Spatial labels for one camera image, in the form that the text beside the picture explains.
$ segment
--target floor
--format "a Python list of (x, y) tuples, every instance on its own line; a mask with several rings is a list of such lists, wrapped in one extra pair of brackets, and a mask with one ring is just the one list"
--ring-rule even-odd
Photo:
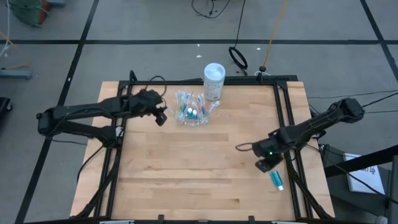
[[(225, 2), (215, 1), (215, 9), (220, 11)], [(362, 3), (369, 6), (376, 25), (372, 26)], [(229, 57), (228, 47), (236, 37), (242, 0), (231, 0), (216, 19), (197, 16), (190, 4), (182, 0), (68, 0), (65, 7), (52, 9), (43, 28), (29, 27), (11, 16), (11, 40), (30, 57), (34, 77), (0, 79), (0, 96), (14, 102), (14, 110), (0, 129), (0, 223), (16, 220), (44, 142), (36, 130), (35, 114), (55, 106), (59, 99), (63, 103), (60, 96), (65, 80), (70, 88), (67, 95), (62, 94), (66, 96), (64, 103), (74, 105), (96, 101), (101, 82), (126, 80), (130, 69), (140, 80), (154, 74), (181, 80), (202, 77), (205, 65), (218, 62), (225, 66), (227, 75), (241, 75)], [(5, 0), (0, 1), (1, 32), (7, 30), (4, 5)], [(204, 13), (211, 7), (209, 0), (195, 0), (195, 5)], [(237, 48), (249, 63), (250, 75), (264, 60), (267, 44), (260, 40), (271, 36), (281, 7), (278, 0), (246, 2), (239, 38), (248, 41)], [(398, 71), (393, 58), (398, 57), (397, 8), (397, 1), (388, 0), (288, 0), (267, 72), (297, 75), (308, 96), (396, 90)], [(82, 33), (90, 11), (93, 20), (85, 36)], [(82, 37), (87, 40), (84, 46), (79, 45)], [(8, 50), (0, 67), (21, 63), (25, 63), (24, 58)], [(364, 104), (385, 95), (356, 98)], [(319, 111), (334, 101), (309, 99)], [(396, 110), (396, 105), (398, 98), (389, 98), (368, 111)], [(322, 142), (357, 154), (393, 146), (398, 137), (396, 116), (373, 113), (355, 124), (337, 124)], [(86, 141), (67, 135), (56, 138)], [(68, 217), (84, 149), (51, 143), (26, 222)], [(342, 220), (374, 219), (341, 202), (335, 202), (335, 210)]]

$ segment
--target small bottle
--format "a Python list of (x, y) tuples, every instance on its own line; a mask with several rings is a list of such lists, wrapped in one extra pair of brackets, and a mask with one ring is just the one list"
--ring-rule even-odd
[(271, 172), (271, 179), (278, 190), (284, 189), (282, 178), (280, 178), (279, 172), (277, 170)]
[(188, 119), (192, 119), (193, 118), (193, 114), (192, 114), (192, 108), (188, 108), (188, 110), (187, 110), (187, 112), (188, 112)]
[(198, 119), (198, 112), (196, 110), (192, 111), (193, 119)]

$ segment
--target white cylindrical container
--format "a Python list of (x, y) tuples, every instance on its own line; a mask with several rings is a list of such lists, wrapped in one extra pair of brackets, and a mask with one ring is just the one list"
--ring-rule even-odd
[(221, 97), (225, 79), (225, 68), (218, 63), (210, 63), (205, 68), (205, 97), (215, 101)]

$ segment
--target yellow cable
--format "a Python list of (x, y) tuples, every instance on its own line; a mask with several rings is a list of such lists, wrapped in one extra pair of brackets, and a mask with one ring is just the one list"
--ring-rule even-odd
[[(4, 38), (5, 40), (7, 40), (7, 36), (4, 35), (2, 32), (0, 32), (0, 35), (3, 36), (3, 38)], [(6, 68), (6, 69), (29, 68), (29, 67), (30, 67), (30, 58), (29, 58), (29, 56), (27, 56), (17, 45), (15, 45), (14, 43), (12, 43), (11, 40), (8, 40), (8, 42), (11, 44), (11, 46), (12, 46), (14, 49), (16, 49), (16, 50), (28, 61), (28, 64), (26, 64), (26, 65), (15, 65), (15, 66), (8, 67), (8, 68)]]
[(273, 38), (274, 38), (274, 35), (275, 35), (275, 33), (276, 33), (276, 30), (278, 29), (278, 25), (279, 25), (280, 18), (282, 18), (282, 16), (284, 15), (286, 2), (287, 2), (287, 0), (284, 0), (284, 4), (283, 4), (283, 6), (282, 6), (282, 9), (280, 9), (278, 18), (277, 18), (277, 20), (276, 20), (276, 24), (275, 24), (274, 30), (272, 31), (271, 38), (269, 39), (267, 55), (266, 55), (266, 59), (265, 59), (264, 64), (263, 64), (264, 67), (266, 66), (266, 63), (267, 63), (267, 60), (268, 60), (269, 52), (271, 51), (272, 40), (273, 40)]

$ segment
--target wooden table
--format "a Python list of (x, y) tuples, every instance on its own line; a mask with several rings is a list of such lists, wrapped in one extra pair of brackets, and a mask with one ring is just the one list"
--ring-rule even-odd
[[(116, 96), (118, 82), (104, 82), (99, 101)], [(134, 86), (133, 93), (143, 86)], [(302, 82), (288, 82), (295, 123), (310, 118)], [(163, 86), (149, 86), (158, 92)], [(165, 99), (174, 107), (174, 93), (184, 86), (168, 86)], [(202, 86), (189, 86), (198, 93)], [(287, 114), (280, 91), (284, 118)], [(275, 169), (284, 180), (283, 191), (274, 187), (269, 173), (262, 173), (252, 152), (234, 146), (267, 137), (279, 128), (275, 96), (271, 86), (224, 86), (221, 105), (204, 126), (182, 126), (173, 116), (158, 127), (153, 116), (127, 121), (121, 165), (114, 199), (113, 219), (156, 220), (294, 220), (285, 162)], [(110, 125), (95, 118), (94, 126)], [(100, 142), (89, 140), (87, 159)], [(334, 216), (319, 152), (306, 147), (302, 160), (308, 189), (319, 204)], [(100, 182), (105, 150), (84, 169), (76, 189), (71, 215), (92, 198)], [(305, 216), (302, 195), (300, 209)], [(108, 193), (101, 213), (105, 213)]]

